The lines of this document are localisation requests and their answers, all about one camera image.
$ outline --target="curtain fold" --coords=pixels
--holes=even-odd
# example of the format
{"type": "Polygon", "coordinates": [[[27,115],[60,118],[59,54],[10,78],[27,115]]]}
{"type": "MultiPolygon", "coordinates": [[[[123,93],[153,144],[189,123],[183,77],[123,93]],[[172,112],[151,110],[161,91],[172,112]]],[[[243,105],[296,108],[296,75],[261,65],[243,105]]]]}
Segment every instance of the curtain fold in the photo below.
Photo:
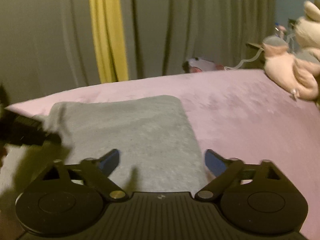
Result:
{"type": "Polygon", "coordinates": [[[89,0],[101,83],[128,80],[120,0],[89,0]]]}
{"type": "Polygon", "coordinates": [[[138,78],[183,73],[191,57],[235,66],[246,58],[246,43],[262,42],[274,26],[274,0],[132,0],[131,12],[123,18],[134,18],[137,31],[125,39],[130,47],[133,37],[140,52],[128,62],[140,66],[138,78]]]}

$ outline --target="stuffed animal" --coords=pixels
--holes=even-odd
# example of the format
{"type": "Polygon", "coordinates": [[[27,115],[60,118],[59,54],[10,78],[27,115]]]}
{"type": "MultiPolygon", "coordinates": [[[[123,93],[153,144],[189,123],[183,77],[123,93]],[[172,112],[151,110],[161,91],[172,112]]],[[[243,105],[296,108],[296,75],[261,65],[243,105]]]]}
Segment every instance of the stuffed animal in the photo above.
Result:
{"type": "Polygon", "coordinates": [[[265,71],[277,85],[295,98],[316,100],[320,108],[320,2],[304,3],[306,16],[297,20],[295,39],[300,46],[297,54],[288,53],[288,44],[277,36],[263,41],[265,71]]]}

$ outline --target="pink bedsheet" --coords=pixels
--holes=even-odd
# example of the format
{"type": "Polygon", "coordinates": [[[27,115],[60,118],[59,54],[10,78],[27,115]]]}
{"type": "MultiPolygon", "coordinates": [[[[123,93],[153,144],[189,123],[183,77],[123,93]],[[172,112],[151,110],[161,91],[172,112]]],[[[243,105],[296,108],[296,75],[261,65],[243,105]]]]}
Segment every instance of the pink bedsheet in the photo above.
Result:
{"type": "Polygon", "coordinates": [[[114,102],[172,95],[183,104],[201,150],[247,163],[271,159],[309,205],[302,234],[320,239],[320,112],[295,102],[260,70],[165,76],[78,88],[11,107],[48,114],[60,101],[114,102]]]}

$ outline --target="curtain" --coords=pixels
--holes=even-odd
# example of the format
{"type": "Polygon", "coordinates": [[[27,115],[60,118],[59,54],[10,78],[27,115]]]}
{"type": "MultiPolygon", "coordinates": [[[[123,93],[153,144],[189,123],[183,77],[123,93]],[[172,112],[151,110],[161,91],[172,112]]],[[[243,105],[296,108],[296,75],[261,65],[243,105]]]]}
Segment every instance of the curtain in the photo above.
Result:
{"type": "Polygon", "coordinates": [[[128,80],[120,0],[89,0],[101,83],[128,80]]]}
{"type": "Polygon", "coordinates": [[[0,19],[11,104],[100,83],[88,0],[0,0],[0,19]]]}
{"type": "Polygon", "coordinates": [[[191,57],[235,66],[274,27],[274,0],[121,0],[130,79],[183,72],[191,57]]]}

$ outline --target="gray towel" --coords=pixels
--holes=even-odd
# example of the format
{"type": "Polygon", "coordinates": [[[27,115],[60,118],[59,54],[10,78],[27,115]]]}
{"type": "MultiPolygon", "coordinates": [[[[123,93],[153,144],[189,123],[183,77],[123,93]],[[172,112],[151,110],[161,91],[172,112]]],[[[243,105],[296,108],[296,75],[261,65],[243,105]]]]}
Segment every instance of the gray towel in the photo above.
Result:
{"type": "Polygon", "coordinates": [[[207,180],[202,155],[179,99],[158,96],[114,103],[61,102],[44,127],[62,135],[64,147],[12,147],[0,173],[0,209],[54,159],[66,164],[99,158],[113,148],[120,165],[110,179],[126,191],[191,191],[207,180]]]}

